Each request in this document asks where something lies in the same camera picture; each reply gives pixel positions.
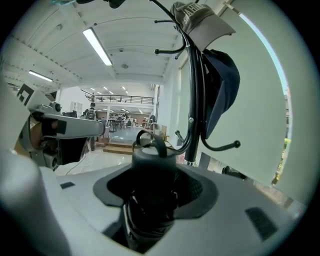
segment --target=black strap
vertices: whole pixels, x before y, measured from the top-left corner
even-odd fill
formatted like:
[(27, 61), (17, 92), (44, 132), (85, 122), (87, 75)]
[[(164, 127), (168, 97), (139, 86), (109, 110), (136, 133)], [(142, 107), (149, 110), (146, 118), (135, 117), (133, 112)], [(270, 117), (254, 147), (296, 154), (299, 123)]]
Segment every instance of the black strap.
[[(142, 134), (149, 134), (151, 136), (152, 139), (154, 139), (154, 141), (152, 141), (151, 143), (147, 144), (147, 145), (141, 145), (140, 142), (140, 137)], [(165, 141), (158, 135), (155, 135), (154, 133), (147, 131), (147, 130), (141, 130), (139, 131), (139, 133), (136, 136), (136, 142), (133, 143), (132, 145), (132, 149), (134, 149), (135, 144), (138, 146), (138, 148), (147, 148), (150, 146), (154, 146), (156, 148), (156, 150), (158, 151), (158, 155), (161, 158), (166, 158), (167, 157), (167, 147), (165, 144)]]

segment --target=balcony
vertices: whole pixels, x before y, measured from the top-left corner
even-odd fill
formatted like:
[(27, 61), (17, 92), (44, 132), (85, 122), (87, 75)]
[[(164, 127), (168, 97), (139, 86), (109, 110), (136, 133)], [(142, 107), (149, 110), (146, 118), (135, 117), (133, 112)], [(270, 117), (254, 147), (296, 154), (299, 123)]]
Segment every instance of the balcony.
[(92, 95), (84, 90), (81, 90), (89, 101), (95, 103), (132, 103), (132, 104), (143, 104), (153, 105), (155, 103), (154, 97), (140, 97), (130, 95)]

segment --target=gray cap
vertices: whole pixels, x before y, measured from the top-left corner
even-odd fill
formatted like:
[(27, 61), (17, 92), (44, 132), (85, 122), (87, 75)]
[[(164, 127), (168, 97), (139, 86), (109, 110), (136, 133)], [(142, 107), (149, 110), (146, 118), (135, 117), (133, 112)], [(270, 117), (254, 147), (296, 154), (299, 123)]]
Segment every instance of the gray cap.
[(206, 4), (175, 2), (171, 13), (201, 52), (219, 37), (236, 32)]

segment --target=hat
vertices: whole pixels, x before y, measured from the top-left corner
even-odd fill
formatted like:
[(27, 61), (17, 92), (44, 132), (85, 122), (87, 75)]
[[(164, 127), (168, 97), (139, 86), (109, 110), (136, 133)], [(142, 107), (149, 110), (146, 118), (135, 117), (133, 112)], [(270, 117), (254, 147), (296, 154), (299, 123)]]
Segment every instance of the hat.
[(222, 51), (203, 51), (206, 126), (205, 138), (208, 139), (216, 127), (221, 115), (235, 102), (240, 74), (230, 56)]
[(200, 52), (219, 37), (236, 32), (206, 4), (175, 2), (171, 13)]

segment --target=coat rack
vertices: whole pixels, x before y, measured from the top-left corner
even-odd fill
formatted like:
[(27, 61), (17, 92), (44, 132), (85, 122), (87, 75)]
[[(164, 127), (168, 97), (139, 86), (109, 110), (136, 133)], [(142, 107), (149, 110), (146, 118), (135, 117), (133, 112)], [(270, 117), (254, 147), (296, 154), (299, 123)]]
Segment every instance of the coat rack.
[(185, 152), (184, 163), (193, 166), (196, 161), (196, 155), (198, 150), (199, 139), (203, 145), (211, 151), (225, 151), (232, 148), (239, 148), (240, 142), (236, 140), (235, 142), (220, 146), (212, 147), (208, 145), (205, 137), (206, 131), (206, 88), (205, 88), (205, 66), (203, 64), (203, 57), (199, 49), (195, 46), (193, 41), (189, 36), (181, 29), (180, 24), (176, 21), (174, 15), (167, 10), (161, 3), (157, 0), (149, 0), (156, 4), (160, 9), (162, 9), (171, 20), (155, 20), (154, 23), (174, 23), (175, 28), (181, 33), (182, 37), (182, 47), (176, 50), (159, 50), (155, 49), (154, 53), (158, 54), (177, 54), (175, 59), (177, 60), (182, 51), (186, 50), (188, 54), (188, 61), (190, 67), (190, 107), (189, 107), (189, 118), (188, 118), (188, 130), (187, 135), (183, 138), (180, 132), (177, 130), (175, 134), (178, 136), (179, 140), (182, 141), (182, 146), (180, 149), (175, 149), (174, 152), (180, 155)]

